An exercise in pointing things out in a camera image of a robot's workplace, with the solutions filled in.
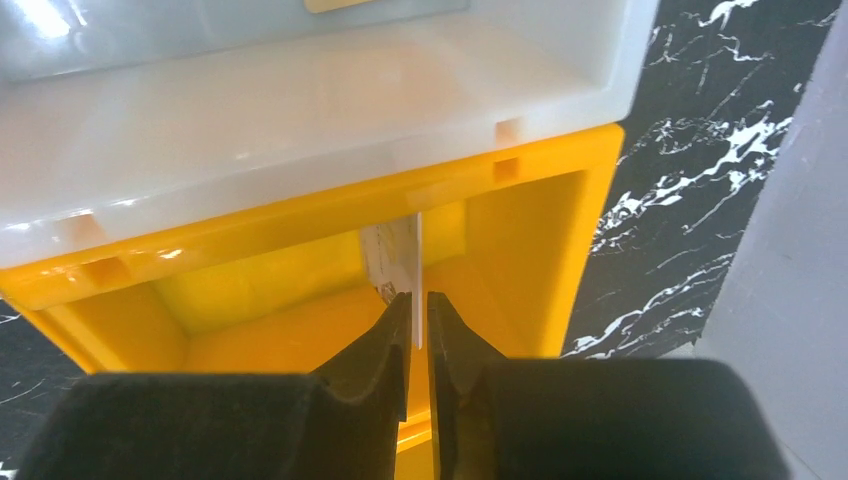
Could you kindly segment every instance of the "gray wall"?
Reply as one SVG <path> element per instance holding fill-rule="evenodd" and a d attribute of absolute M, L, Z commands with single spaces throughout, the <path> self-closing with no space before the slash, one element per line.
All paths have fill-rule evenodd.
<path fill-rule="evenodd" d="M 695 345 L 753 388 L 777 436 L 809 468 L 796 464 L 796 478 L 848 472 L 846 46 L 843 3 Z"/>

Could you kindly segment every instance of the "yellow plastic box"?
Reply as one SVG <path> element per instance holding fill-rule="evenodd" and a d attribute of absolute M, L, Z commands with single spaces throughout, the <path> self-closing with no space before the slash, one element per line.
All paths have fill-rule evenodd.
<path fill-rule="evenodd" d="M 425 291 L 508 356 L 558 356 L 621 140 L 608 125 L 301 196 L 5 269 L 0 291 L 87 372 L 305 372 L 385 308 L 358 230 L 422 212 Z M 398 477 L 432 477 L 428 388 L 417 350 Z"/>

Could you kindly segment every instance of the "white plastic tray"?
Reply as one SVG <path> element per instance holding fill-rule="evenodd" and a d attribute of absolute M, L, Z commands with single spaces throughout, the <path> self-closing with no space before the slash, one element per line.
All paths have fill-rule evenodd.
<path fill-rule="evenodd" d="M 479 0 L 0 86 L 0 268 L 620 120 L 656 3 Z"/>

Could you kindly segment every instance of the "translucent plastic container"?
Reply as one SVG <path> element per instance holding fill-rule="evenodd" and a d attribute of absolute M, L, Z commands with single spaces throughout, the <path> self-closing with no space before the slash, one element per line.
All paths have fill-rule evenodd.
<path fill-rule="evenodd" d="M 89 3 L 2 1 L 0 268 L 615 122 L 657 1 Z"/>

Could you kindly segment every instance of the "black marble surface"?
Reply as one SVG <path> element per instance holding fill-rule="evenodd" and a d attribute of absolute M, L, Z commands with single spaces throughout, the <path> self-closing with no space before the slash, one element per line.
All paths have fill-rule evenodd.
<path fill-rule="evenodd" d="M 662 3 L 565 355 L 697 338 L 839 3 Z M 0 303 L 0 480 L 81 375 Z"/>

